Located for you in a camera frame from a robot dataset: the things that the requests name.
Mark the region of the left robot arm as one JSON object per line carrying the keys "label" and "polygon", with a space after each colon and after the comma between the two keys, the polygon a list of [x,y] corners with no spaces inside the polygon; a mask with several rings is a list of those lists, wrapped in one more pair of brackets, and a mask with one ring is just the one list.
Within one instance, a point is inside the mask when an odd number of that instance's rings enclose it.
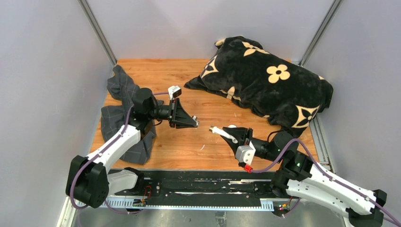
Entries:
{"label": "left robot arm", "polygon": [[149,88],[140,88],[120,129],[96,151],[72,159],[65,192],[74,208],[98,208],[107,202],[109,195],[123,190],[133,195],[144,192],[141,171],[131,167],[113,174],[109,171],[129,148],[145,138],[155,120],[168,121],[169,126],[176,129],[199,126],[197,117],[190,116],[182,107],[179,99],[182,89],[179,86],[169,87],[166,94],[169,95],[169,104],[160,105]]}

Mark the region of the metal tee pipe fitting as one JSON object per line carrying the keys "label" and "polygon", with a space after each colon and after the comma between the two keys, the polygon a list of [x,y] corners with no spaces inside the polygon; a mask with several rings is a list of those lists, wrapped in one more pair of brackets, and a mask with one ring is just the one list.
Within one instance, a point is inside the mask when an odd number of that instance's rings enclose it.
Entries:
{"label": "metal tee pipe fitting", "polygon": [[197,117],[196,115],[193,115],[193,116],[192,116],[192,119],[193,119],[194,122],[195,122],[195,128],[197,128],[197,127],[199,126],[198,117]]}

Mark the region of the white plastic water faucet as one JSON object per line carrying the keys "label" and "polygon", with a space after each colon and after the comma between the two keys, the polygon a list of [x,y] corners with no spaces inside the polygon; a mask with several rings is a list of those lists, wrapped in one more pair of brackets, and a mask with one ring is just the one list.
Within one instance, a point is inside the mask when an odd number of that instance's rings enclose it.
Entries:
{"label": "white plastic water faucet", "polygon": [[226,139],[231,140],[233,143],[238,143],[238,140],[232,136],[231,134],[227,133],[226,131],[224,131],[223,129],[216,127],[216,126],[210,126],[209,127],[209,131],[212,132],[213,134],[217,134],[220,135]]}

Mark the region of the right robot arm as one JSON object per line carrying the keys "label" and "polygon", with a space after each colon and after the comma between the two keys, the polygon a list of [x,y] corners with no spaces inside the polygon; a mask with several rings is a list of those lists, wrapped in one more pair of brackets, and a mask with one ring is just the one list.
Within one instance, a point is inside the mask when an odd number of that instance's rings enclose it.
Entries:
{"label": "right robot arm", "polygon": [[286,131],[278,131],[268,140],[255,138],[251,128],[233,125],[210,127],[209,131],[228,143],[238,165],[249,173],[264,173],[279,163],[270,183],[274,196],[314,202],[347,218],[354,227],[382,226],[387,199],[384,191],[367,190],[335,175],[308,151],[299,151],[298,146],[305,144]]}

